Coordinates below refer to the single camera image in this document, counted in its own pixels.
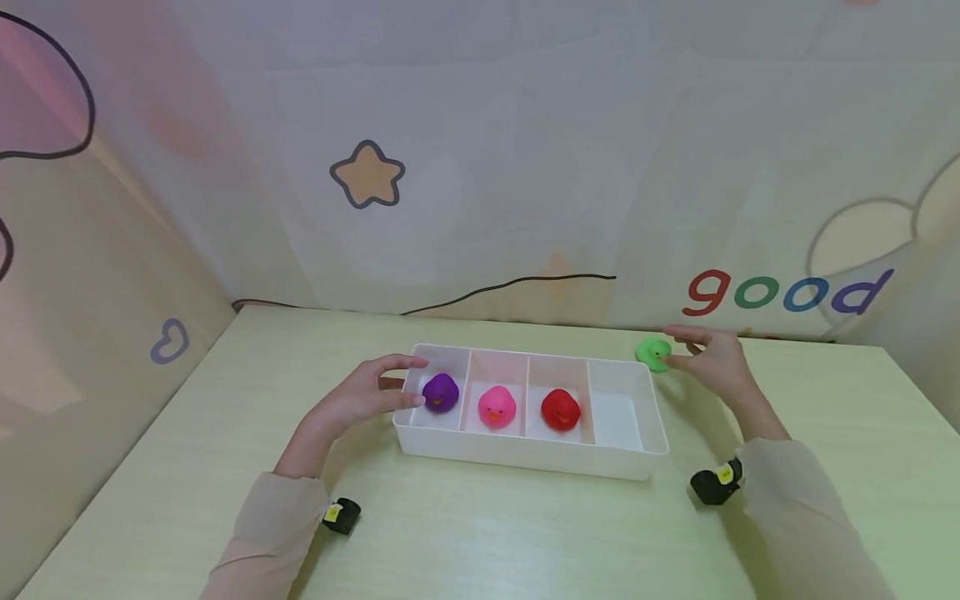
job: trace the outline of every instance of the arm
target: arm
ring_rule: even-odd
[[[692,354],[666,363],[699,379],[736,417],[745,512],[770,548],[785,597],[893,599],[820,463],[790,439],[757,386],[736,335],[680,325],[664,331]]]
[[[244,501],[201,600],[283,600],[290,593],[321,517],[330,505],[320,475],[333,443],[354,424],[423,404],[402,394],[395,369],[422,358],[394,354],[361,364],[300,422],[273,472],[262,473]]]

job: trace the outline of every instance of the cartoon wallpaper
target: cartoon wallpaper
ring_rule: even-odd
[[[0,11],[4,598],[232,316],[97,135],[83,62],[28,12]]]
[[[0,459],[251,303],[877,344],[960,427],[960,3],[5,10]]]

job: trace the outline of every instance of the orange star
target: orange star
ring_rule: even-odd
[[[357,144],[350,158],[330,167],[330,176],[344,188],[354,208],[366,208],[372,203],[393,206],[400,200],[396,182],[406,170],[399,160],[384,156],[376,142],[365,139]]]

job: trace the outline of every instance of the pink rubber duck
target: pink rubber duck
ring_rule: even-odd
[[[487,390],[477,403],[480,420],[490,429],[502,429],[516,417],[516,400],[502,385]]]

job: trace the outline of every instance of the rubber duck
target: rubber duck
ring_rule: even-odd
[[[460,388],[453,377],[445,372],[436,374],[423,386],[423,406],[431,413],[448,413],[460,399]]]
[[[636,347],[636,360],[646,365],[652,372],[665,372],[670,368],[663,363],[663,357],[669,356],[670,343],[659,338],[647,338]]]
[[[490,429],[503,429],[516,416],[516,400],[507,388],[494,386],[480,396],[477,411],[480,420]]]
[[[569,431],[580,421],[580,404],[567,390],[554,390],[540,404],[540,415],[551,429]]]

